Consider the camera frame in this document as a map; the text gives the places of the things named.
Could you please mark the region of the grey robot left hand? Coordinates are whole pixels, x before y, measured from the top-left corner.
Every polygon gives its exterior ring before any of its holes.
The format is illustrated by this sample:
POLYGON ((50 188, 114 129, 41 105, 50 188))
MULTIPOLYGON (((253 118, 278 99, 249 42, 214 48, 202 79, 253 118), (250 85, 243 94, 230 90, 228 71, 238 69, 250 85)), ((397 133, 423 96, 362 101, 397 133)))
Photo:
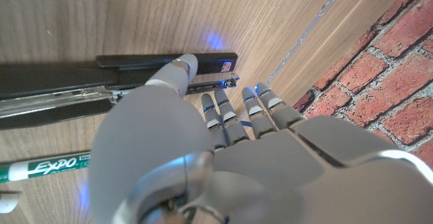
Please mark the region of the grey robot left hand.
POLYGON ((265 84, 185 100, 198 58, 109 55, 149 68, 106 115, 89 164, 95 223, 431 223, 432 169, 349 122, 305 118, 265 84))

